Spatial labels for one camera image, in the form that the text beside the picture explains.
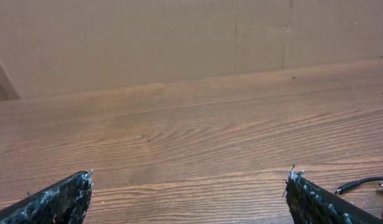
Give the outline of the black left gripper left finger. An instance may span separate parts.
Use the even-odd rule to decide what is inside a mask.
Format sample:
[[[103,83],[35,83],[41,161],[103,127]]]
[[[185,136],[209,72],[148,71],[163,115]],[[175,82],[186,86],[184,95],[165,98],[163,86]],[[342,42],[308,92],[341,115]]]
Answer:
[[[0,210],[0,224],[82,224],[91,203],[92,174],[78,171]]]

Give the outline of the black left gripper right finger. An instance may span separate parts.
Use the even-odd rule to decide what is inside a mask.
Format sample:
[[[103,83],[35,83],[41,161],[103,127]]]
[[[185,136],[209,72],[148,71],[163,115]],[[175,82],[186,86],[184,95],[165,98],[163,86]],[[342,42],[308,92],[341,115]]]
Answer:
[[[303,177],[304,171],[288,173],[284,196],[297,224],[383,224],[365,212]]]

